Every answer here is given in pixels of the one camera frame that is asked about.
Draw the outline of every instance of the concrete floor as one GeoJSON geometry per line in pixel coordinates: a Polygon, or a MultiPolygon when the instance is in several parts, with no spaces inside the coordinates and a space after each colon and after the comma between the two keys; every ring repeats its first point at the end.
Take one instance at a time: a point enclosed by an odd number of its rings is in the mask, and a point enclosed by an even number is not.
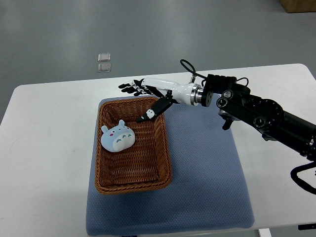
{"type": "Polygon", "coordinates": [[[182,58],[198,71],[302,63],[316,78],[316,13],[278,0],[0,0],[0,119],[19,85],[177,73],[182,58]],[[102,52],[111,72],[97,73],[102,52]]]}

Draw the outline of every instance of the small figurine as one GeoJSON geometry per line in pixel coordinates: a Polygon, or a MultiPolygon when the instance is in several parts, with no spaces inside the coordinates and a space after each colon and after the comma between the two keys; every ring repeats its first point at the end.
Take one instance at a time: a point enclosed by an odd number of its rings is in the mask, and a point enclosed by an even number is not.
{"type": "Polygon", "coordinates": [[[109,152],[120,152],[135,143],[135,133],[125,126],[123,120],[110,130],[106,126],[102,126],[101,130],[103,132],[101,145],[109,152]]]}

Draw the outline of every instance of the blue cushion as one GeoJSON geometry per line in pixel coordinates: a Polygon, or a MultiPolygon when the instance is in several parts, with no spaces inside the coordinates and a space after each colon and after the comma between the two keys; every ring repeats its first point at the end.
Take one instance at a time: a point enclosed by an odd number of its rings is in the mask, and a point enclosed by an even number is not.
{"type": "MultiPolygon", "coordinates": [[[[101,101],[99,107],[111,98],[101,101]]],[[[90,236],[249,228],[254,216],[234,139],[210,107],[174,104],[165,112],[173,179],[161,190],[107,196],[94,186],[96,134],[86,229],[90,236]]]]}

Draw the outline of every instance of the totoro plush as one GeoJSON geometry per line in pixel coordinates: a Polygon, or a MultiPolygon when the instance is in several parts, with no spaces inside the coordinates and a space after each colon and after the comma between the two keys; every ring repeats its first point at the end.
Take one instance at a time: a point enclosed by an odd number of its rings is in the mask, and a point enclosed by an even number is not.
{"type": "Polygon", "coordinates": [[[120,120],[118,125],[111,129],[102,126],[101,130],[103,132],[101,145],[109,152],[120,152],[135,143],[135,133],[125,126],[123,120],[120,120]]]}

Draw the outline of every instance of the wicker basket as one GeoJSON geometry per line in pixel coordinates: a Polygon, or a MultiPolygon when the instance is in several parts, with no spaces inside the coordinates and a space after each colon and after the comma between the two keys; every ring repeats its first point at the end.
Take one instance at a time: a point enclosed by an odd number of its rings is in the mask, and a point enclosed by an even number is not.
{"type": "Polygon", "coordinates": [[[95,187],[102,194],[123,194],[166,187],[172,179],[172,168],[164,115],[136,123],[155,97],[115,100],[99,109],[96,147],[95,187]],[[101,127],[112,128],[125,121],[136,136],[133,146],[111,153],[101,146],[101,127]]]}

